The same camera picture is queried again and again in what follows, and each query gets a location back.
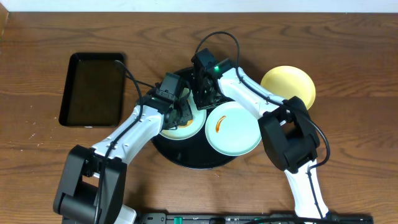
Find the mint plate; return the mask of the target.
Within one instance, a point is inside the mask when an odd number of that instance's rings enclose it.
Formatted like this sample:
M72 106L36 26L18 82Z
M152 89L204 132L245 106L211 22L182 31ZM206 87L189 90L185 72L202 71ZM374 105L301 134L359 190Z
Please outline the mint plate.
M247 154L262 139L257 119L235 101L219 105L210 113L205 135L213 149L227 156Z
M206 121L206 110L197 110L196 104L193 100L193 93L190 93L188 102L192 110L193 123L186 128L178 127L177 129L163 130L160 133L161 136L167 139L179 141L188 139L196 135L196 133L201 130Z

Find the green and yellow sponge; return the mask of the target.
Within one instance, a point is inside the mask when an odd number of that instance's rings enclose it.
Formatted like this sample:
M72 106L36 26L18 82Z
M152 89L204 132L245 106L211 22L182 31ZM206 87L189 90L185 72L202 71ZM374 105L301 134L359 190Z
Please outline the green and yellow sponge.
M186 127L190 126L192 123L193 123L193 120L191 119L191 120L187 121L186 124L179 125L179 128L186 128Z

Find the yellow plate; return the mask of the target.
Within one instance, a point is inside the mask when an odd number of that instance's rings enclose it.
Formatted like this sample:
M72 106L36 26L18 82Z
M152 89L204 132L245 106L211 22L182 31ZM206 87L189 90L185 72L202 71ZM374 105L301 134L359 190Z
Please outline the yellow plate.
M299 97L310 109L316 97L313 80L303 70L283 65L269 70L261 80L261 86L275 95L290 99Z

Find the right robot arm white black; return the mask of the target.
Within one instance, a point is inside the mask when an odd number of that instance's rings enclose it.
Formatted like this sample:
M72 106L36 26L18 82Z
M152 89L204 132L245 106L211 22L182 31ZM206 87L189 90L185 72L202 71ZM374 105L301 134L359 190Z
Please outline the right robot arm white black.
M195 101L211 107L218 99L229 98L252 114L259 125L265 152L279 170L285 172L300 218L325 219L328 208L322 199L316 168L317 148L327 139L310 119L304 102L266 90L244 70L226 59L192 58Z

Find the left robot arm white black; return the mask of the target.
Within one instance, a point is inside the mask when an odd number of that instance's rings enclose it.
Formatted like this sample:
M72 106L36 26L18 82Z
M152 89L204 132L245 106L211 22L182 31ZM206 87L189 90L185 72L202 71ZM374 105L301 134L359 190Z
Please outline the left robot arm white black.
M137 212L123 204L128 165L143 146L169 127L192 119L194 100L146 95L112 134L90 148L69 152L53 202L63 223L134 223Z

